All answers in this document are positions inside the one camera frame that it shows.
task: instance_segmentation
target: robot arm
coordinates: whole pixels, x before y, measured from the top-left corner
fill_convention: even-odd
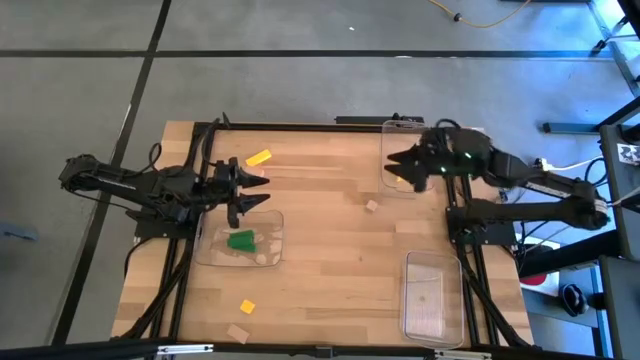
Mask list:
[[[589,182],[571,179],[527,166],[519,158],[491,145],[484,134],[457,127],[430,128],[409,150],[388,156],[397,164],[385,170],[424,191],[430,175],[482,177],[491,186],[525,187],[558,197],[553,203],[495,204],[467,199],[465,206],[451,209],[462,228],[502,221],[563,221],[568,225],[597,230],[606,225],[606,202]]]
[[[268,194],[238,194],[238,186],[259,186],[269,179],[246,173],[237,158],[229,159],[228,164],[216,162],[213,177],[202,181],[183,166],[135,172],[102,163],[92,155],[80,155],[67,160],[59,180],[72,193],[100,190],[141,205],[145,211],[127,211],[138,222],[178,226],[194,225],[202,212],[226,204],[229,225],[237,228],[238,213],[244,214],[269,198]]]

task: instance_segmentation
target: gray floor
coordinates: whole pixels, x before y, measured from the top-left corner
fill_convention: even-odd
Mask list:
[[[0,1],[0,48],[144,49],[160,3]],[[479,23],[518,6],[445,3]],[[533,3],[503,26],[478,30],[422,0],[184,0],[174,1],[160,48],[588,50],[600,37],[584,4]],[[70,156],[109,159],[140,65],[0,60],[0,164],[7,170],[0,219],[40,233],[36,243],[0,241],[2,348],[48,341],[93,206],[60,190],[57,176]],[[498,147],[525,159],[564,165],[597,155],[595,139],[545,136],[542,122],[600,121],[631,99],[610,60],[162,59],[153,64],[124,165],[146,163],[167,120],[211,120],[222,111],[238,122],[329,123],[395,111],[449,117],[484,127]],[[109,336],[133,227],[122,210],[109,211],[71,341]],[[571,230],[556,240],[584,236]],[[535,338],[573,351],[559,337]]]

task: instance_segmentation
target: small wooden block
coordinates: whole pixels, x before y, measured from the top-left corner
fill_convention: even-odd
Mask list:
[[[246,344],[247,343],[247,339],[249,338],[249,335],[251,335],[251,334],[249,334],[248,332],[242,330],[237,325],[231,324],[231,326],[229,326],[229,330],[227,330],[227,335],[229,335],[232,338],[236,339],[240,344]]]
[[[267,257],[263,254],[256,256],[256,264],[264,265],[267,263]]]
[[[248,158],[246,162],[247,162],[247,165],[249,166],[256,166],[262,162],[269,160],[270,158],[271,158],[271,151],[267,149],[267,150],[262,150],[259,153]]]
[[[254,304],[251,301],[245,299],[242,302],[242,305],[240,305],[240,310],[242,310],[242,312],[244,312],[244,313],[251,314],[255,307],[256,307],[256,304]]]
[[[378,208],[378,203],[373,200],[369,200],[369,202],[367,203],[367,210],[374,212],[376,211],[377,208]]]

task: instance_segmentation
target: wooden tabletop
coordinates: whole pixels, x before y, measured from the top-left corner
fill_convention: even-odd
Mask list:
[[[192,129],[192,122],[167,123],[158,167],[184,162]],[[252,212],[283,214],[282,258],[270,267],[192,263],[180,340],[231,342],[227,330],[235,324],[250,333],[249,343],[415,346],[400,331],[404,259],[411,250],[454,256],[444,218],[446,189],[434,178],[432,189],[419,195],[380,191],[380,138],[373,133],[216,132],[212,160],[236,156],[243,164],[264,149],[273,154],[260,169],[251,169],[264,171],[270,183],[242,192],[271,194]],[[479,181],[472,190],[474,197],[497,194]],[[365,207],[369,200],[378,203],[374,212]],[[167,243],[152,240],[131,257],[113,335],[128,330],[157,293]],[[494,246],[484,246],[484,255],[492,298],[520,336],[532,342],[513,259]],[[256,304],[251,315],[240,311],[245,299]],[[481,309],[476,299],[486,341]]]

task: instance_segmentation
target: transparent bin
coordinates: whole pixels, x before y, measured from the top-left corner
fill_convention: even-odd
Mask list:
[[[227,246],[229,235],[253,230],[256,252],[246,252]],[[249,211],[240,217],[240,228],[231,229],[227,211],[214,210],[200,220],[200,236],[196,239],[196,263],[211,266],[263,267],[273,266],[282,258],[284,225],[279,211]]]
[[[464,341],[460,262],[450,255],[407,254],[402,333],[432,349],[454,349]]]
[[[413,185],[384,169],[387,164],[394,164],[387,156],[400,151],[409,150],[420,141],[425,125],[412,121],[388,120],[382,124],[380,137],[380,181],[378,190],[382,194],[413,198]],[[427,179],[427,191],[433,188],[431,178]]]

